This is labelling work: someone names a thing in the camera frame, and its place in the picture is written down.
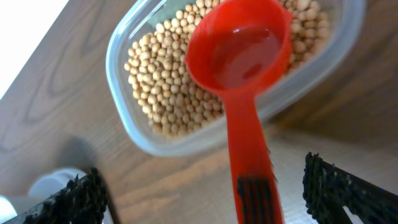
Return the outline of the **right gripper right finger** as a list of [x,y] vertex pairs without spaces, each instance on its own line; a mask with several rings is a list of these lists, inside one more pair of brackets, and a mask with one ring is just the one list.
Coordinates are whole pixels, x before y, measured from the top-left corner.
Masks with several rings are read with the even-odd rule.
[[363,223],[397,224],[397,195],[325,162],[305,157],[303,199],[318,223],[351,223],[344,207]]

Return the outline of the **orange measuring scoop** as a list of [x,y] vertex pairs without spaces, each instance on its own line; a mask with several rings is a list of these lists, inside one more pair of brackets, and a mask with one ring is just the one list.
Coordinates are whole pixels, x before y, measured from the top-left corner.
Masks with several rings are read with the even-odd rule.
[[193,80],[224,105],[240,223],[284,221],[255,99],[287,69],[291,22],[275,0],[225,1],[197,25],[185,56]]

